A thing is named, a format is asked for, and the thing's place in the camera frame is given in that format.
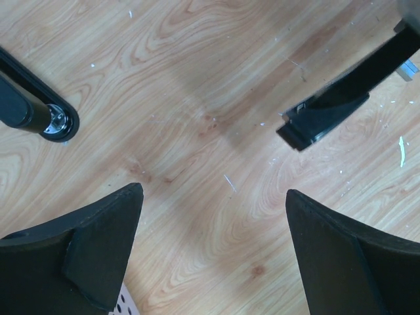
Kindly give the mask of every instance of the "wood grain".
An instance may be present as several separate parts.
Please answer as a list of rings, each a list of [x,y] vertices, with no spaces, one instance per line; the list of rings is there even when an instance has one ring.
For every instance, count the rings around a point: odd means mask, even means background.
[[[141,182],[125,281],[142,315],[308,314],[290,188],[420,242],[419,78],[393,75],[301,154],[274,132],[279,112],[392,36],[394,1],[0,6],[2,46],[81,117],[67,146],[0,126],[0,237]]]

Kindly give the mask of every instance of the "wooden floor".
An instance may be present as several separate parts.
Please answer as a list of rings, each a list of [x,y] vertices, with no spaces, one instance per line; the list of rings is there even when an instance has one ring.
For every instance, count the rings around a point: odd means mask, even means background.
[[[0,126],[0,237],[141,182],[125,281],[142,315],[307,315],[290,188],[420,242],[419,77],[392,75],[303,153],[275,134],[279,113],[392,36],[394,1],[0,8],[0,44],[81,118],[67,146]]]

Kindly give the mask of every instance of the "white perforated panel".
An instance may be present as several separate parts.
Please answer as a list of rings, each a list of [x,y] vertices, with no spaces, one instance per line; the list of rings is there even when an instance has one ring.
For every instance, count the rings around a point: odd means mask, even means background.
[[[124,283],[119,292],[117,305],[115,306],[114,311],[110,312],[109,315],[140,315],[136,304],[134,304],[134,301],[131,298],[129,290],[127,290]]]

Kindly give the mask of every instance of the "light wooden floor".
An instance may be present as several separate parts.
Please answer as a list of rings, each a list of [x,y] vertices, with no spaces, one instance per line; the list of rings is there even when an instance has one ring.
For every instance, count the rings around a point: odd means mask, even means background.
[[[0,126],[0,237],[141,182],[142,315],[308,314],[285,193],[420,241],[420,79],[393,75],[301,154],[278,113],[398,21],[391,0],[2,0],[1,45],[81,128],[63,146]]]

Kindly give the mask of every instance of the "silver metal part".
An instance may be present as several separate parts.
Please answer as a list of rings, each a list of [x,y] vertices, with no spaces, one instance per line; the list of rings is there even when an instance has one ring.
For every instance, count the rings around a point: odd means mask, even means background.
[[[396,71],[407,82],[413,81],[413,77],[417,72],[419,72],[419,69],[410,60],[403,63]]]
[[[51,113],[51,123],[44,133],[55,135],[67,127],[68,117],[61,107],[55,104],[47,104],[47,106]]]

